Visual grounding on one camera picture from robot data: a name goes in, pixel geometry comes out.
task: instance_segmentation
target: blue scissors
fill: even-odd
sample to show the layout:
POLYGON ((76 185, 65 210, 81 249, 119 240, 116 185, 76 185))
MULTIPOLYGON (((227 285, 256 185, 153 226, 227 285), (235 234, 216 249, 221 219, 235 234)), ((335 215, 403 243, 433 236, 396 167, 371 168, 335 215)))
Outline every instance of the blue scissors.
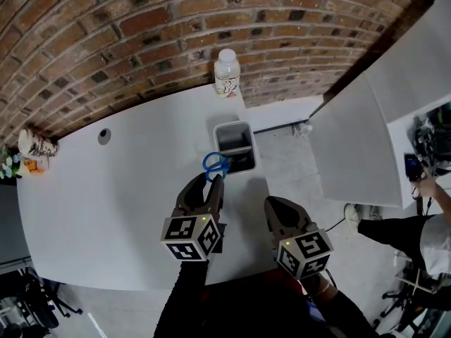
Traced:
POLYGON ((207 156, 204 158, 204 161, 202 161, 202 167, 203 169, 205 169, 205 176, 206 179, 211 182, 212 180, 210 179, 210 173, 215 173, 215 172, 222 172, 223 173, 223 179, 226 177, 227 172, 230 170, 230 166, 232 164, 232 158, 227 158, 226 156, 220 154, 220 153, 216 153, 215 151, 213 153, 207 154, 207 156), (219 162, 214 163, 210 166, 207 166, 206 161, 211 157, 211 156, 218 156, 219 157, 219 162))

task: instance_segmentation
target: white shirt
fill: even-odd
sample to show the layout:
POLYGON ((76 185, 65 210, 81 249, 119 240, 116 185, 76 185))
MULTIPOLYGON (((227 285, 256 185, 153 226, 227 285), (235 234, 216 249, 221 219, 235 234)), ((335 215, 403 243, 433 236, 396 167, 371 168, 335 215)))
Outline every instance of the white shirt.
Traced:
POLYGON ((443 214, 437 214, 424 223, 420 251, 429 275, 451 274, 451 225, 443 214))

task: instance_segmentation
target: concrete floor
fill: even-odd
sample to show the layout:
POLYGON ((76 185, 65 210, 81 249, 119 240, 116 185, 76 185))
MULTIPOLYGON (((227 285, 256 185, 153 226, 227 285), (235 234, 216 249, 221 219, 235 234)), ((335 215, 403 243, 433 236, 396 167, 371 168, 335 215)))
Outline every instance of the concrete floor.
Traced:
MULTIPOLYGON (((329 228, 343 217, 344 203, 323 198, 319 174, 309 140, 293 137, 291 128, 256 135, 272 195, 282 196, 302 205, 319 227, 329 228)), ((384 218, 407 216, 405 211, 384 211, 384 218)), ((339 290, 344 292, 370 323, 388 302, 381 295, 395 286, 394 250, 365 237, 354 236, 346 222, 329 232, 335 253, 329 260, 339 290)), ((65 286, 68 301, 81 307, 84 315, 67 319, 58 317, 55 337, 98 338, 87 314, 91 313, 108 338, 151 337, 161 310, 170 293, 122 292, 65 286)))

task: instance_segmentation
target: white sneaker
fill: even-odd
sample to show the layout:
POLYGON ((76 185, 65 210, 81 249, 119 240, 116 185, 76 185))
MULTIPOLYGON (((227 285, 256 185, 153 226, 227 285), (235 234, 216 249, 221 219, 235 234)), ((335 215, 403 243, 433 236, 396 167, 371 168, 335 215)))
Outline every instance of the white sneaker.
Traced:
POLYGON ((369 220, 382 220, 381 209, 378 206, 370 207, 369 220))
POLYGON ((358 234, 358 228, 360 221, 362 220, 362 215, 356 210, 356 206, 354 204, 345 205, 345 219, 347 224, 350 226, 351 232, 358 234))

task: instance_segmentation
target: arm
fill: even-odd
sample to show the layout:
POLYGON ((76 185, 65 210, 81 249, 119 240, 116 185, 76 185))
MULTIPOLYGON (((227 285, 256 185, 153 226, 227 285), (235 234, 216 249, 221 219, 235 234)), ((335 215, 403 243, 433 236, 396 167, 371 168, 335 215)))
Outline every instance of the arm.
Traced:
POLYGON ((321 275, 303 279, 302 286, 313 296, 314 303, 329 325, 348 338, 378 337, 357 306, 321 275))
POLYGON ((202 327, 202 294, 209 262, 183 262, 154 337, 195 337, 202 327))
POLYGON ((445 221, 451 225, 451 197, 437 184, 428 168, 423 166, 423 170, 425 177, 414 182, 414 186, 423 198, 434 198, 437 201, 442 208, 445 221))

